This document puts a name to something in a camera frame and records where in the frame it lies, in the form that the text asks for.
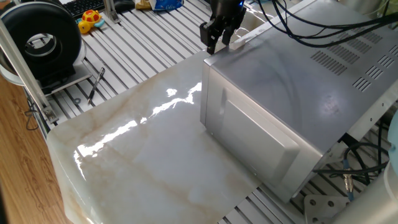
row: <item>metal rod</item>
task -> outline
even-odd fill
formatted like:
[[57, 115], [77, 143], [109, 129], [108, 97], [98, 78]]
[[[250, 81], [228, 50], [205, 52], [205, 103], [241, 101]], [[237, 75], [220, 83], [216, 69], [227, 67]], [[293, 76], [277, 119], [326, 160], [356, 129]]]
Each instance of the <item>metal rod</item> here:
[[49, 101], [45, 97], [42, 89], [39, 87], [35, 77], [33, 76], [31, 70], [26, 64], [22, 54], [19, 52], [14, 40], [12, 39], [7, 27], [4, 25], [0, 19], [0, 48], [7, 56], [14, 70], [17, 72], [22, 82], [24, 83], [29, 95], [36, 102], [37, 107], [50, 123], [54, 123], [58, 120], [54, 110], [51, 108]]
[[104, 0], [105, 6], [105, 14], [108, 18], [110, 18], [114, 23], [120, 22], [118, 14], [114, 8], [113, 0]]

